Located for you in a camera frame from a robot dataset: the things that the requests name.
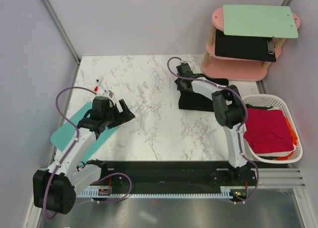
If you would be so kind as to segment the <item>black t shirt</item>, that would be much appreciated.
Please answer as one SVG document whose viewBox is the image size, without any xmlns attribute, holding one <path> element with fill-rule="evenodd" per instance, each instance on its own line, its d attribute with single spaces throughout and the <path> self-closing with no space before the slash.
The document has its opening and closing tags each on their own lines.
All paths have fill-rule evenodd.
<svg viewBox="0 0 318 228">
<path fill-rule="evenodd" d="M 194 93 L 189 90 L 184 90 L 181 87 L 181 82 L 185 82 L 190 85 L 190 81 L 177 78 L 174 82 L 177 85 L 177 90 L 180 91 L 180 97 L 178 101 L 179 109 L 214 112 L 213 102 L 211 99 L 208 99 L 201 94 Z"/>
</svg>

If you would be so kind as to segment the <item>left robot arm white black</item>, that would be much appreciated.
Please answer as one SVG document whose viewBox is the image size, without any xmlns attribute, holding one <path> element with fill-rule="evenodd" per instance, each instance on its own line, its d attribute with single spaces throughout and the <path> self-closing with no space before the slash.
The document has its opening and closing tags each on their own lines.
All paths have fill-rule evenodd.
<svg viewBox="0 0 318 228">
<path fill-rule="evenodd" d="M 65 149 L 48 168 L 33 175 L 33 202 L 35 207 L 67 214 L 73 208 L 77 195 L 96 182 L 107 183 L 109 173 L 101 161 L 89 161 L 77 170 L 88 149 L 105 131 L 135 118 L 124 99 L 113 103 L 108 97 L 97 96 L 83 118 L 75 126 L 75 133 Z"/>
</svg>

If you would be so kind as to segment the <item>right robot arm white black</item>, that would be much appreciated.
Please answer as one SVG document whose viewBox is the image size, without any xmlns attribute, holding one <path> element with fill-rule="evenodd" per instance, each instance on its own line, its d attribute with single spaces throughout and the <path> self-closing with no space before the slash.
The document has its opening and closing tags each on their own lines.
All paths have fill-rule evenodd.
<svg viewBox="0 0 318 228">
<path fill-rule="evenodd" d="M 182 110 L 215 113 L 217 122 L 226 134 L 228 162 L 234 168 L 227 173 L 228 181 L 233 185 L 239 185 L 245 180 L 245 172 L 241 168 L 247 164 L 240 129 L 246 110 L 235 85 L 229 85 L 225 78 L 207 80 L 220 85 L 221 88 L 206 82 L 176 79 L 177 90 L 181 93 L 178 107 Z"/>
</svg>

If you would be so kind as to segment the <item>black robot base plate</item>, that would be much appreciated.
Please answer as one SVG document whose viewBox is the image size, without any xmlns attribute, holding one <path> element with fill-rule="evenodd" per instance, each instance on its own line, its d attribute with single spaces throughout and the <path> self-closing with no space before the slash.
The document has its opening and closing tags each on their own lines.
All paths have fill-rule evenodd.
<svg viewBox="0 0 318 228">
<path fill-rule="evenodd" d="M 101 162 L 104 166 L 98 185 L 110 185 L 111 188 L 126 193 L 216 193 L 220 192 L 222 186 L 255 186 L 257 178 L 251 163 L 235 169 L 226 161 Z"/>
</svg>

